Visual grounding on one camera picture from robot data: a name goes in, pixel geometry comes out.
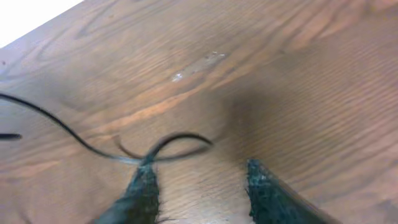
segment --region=black wire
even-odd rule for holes
[[[69,133],[70,135],[72,135],[81,145],[83,145],[87,150],[94,152],[95,154],[108,158],[108,159],[113,159],[119,162],[123,162],[123,163],[127,163],[127,164],[139,164],[140,162],[144,161],[144,163],[146,162],[154,162],[154,161],[172,161],[172,160],[176,160],[176,159],[181,159],[184,157],[188,157],[191,156],[193,154],[197,154],[199,153],[199,150],[195,150],[195,151],[190,151],[190,152],[186,152],[185,154],[179,154],[176,156],[169,156],[169,157],[162,157],[159,159],[156,159],[155,156],[157,155],[157,153],[163,149],[166,145],[168,145],[169,143],[171,143],[174,140],[178,140],[178,139],[183,139],[183,138],[190,138],[190,139],[196,139],[196,140],[200,140],[203,141],[205,143],[207,143],[208,146],[212,146],[213,143],[208,140],[207,138],[199,135],[199,134],[195,134],[195,133],[175,133],[172,134],[170,136],[167,136],[163,139],[161,139],[150,151],[149,153],[145,156],[138,156],[135,154],[129,154],[132,158],[128,158],[125,156],[116,156],[116,155],[112,155],[109,154],[107,152],[103,152],[100,151],[99,149],[91,146],[90,144],[88,144],[84,139],[82,139],[79,135],[77,135],[76,132],[74,132],[74,130],[72,130],[71,128],[69,128],[64,122],[62,122],[59,118],[57,118],[55,115],[52,115],[50,112],[46,111],[43,108],[40,108],[39,106],[34,105],[33,103],[29,103],[26,100],[20,99],[18,97],[15,96],[10,96],[4,93],[0,93],[0,99],[6,100],[6,101],[10,101],[22,106],[25,106],[26,108],[29,108],[35,112],[38,112],[39,114],[41,114],[42,116],[47,117],[48,119],[52,120],[55,124],[59,125],[61,128],[63,128],[67,133]],[[21,135],[19,134],[0,134],[0,140],[11,140],[11,139],[15,139],[15,138],[21,138]]]

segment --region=wood grain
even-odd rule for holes
[[[249,223],[250,157],[343,223],[394,223],[395,3],[84,1],[0,49],[0,88],[110,152],[116,134],[142,154],[174,131],[214,139],[159,164],[164,216],[180,223]],[[24,135],[0,142],[6,223],[86,223],[123,191],[134,167],[0,105],[0,131]]]

